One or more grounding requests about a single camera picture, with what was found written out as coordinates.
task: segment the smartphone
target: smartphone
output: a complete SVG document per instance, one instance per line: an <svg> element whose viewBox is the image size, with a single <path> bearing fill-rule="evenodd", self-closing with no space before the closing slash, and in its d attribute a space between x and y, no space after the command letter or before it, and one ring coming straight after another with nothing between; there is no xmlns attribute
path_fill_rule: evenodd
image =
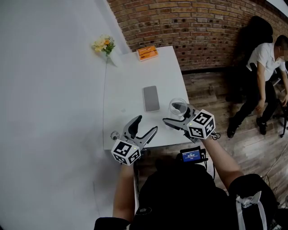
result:
<svg viewBox="0 0 288 230"><path fill-rule="evenodd" d="M145 112L154 112L160 109L157 88L155 85L143 88L143 98Z"/></svg>

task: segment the camera screen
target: camera screen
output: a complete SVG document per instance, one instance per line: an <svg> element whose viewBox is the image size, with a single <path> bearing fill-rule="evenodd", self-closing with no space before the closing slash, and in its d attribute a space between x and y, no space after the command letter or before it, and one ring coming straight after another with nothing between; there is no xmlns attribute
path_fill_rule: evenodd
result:
<svg viewBox="0 0 288 230"><path fill-rule="evenodd" d="M182 156L183 156L184 162L201 159L201 154L200 154L199 150L194 150L191 152L182 153Z"/></svg>

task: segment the orange box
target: orange box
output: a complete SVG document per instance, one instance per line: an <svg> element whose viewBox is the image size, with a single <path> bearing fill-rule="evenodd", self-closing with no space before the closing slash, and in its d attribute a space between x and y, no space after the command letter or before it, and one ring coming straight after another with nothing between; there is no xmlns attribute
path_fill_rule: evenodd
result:
<svg viewBox="0 0 288 230"><path fill-rule="evenodd" d="M158 51L155 46L140 48L137 50L137 53L141 62L158 56Z"/></svg>

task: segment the black shoe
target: black shoe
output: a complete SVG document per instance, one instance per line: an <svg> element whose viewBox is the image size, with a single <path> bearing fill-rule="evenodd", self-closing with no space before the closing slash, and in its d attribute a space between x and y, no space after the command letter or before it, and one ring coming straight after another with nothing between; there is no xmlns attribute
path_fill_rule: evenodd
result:
<svg viewBox="0 0 288 230"><path fill-rule="evenodd" d="M262 135L266 135L266 127L267 127L267 125L266 125L266 123L261 122L261 117L256 119L256 123L257 123L257 125L260 128L260 133Z"/></svg>
<svg viewBox="0 0 288 230"><path fill-rule="evenodd" d="M229 138L232 138L234 137L234 134L236 132L236 129L238 128L239 126L238 125L235 125L232 121L232 119L230 119L230 122L229 122L229 126L228 126L228 129L227 129L227 136Z"/></svg>

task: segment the white shirt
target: white shirt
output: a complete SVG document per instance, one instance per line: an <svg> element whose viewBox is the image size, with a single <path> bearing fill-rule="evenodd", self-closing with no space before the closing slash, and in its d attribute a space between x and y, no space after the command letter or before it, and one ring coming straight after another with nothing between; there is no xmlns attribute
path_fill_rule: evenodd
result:
<svg viewBox="0 0 288 230"><path fill-rule="evenodd" d="M281 71L286 71L285 61L280 57L275 61L274 57L274 43L262 43L256 47L256 49L251 54L246 67L252 71L250 63L254 63L257 67L257 62L260 62L265 67L265 81L268 81L273 74L274 69L277 67Z"/></svg>

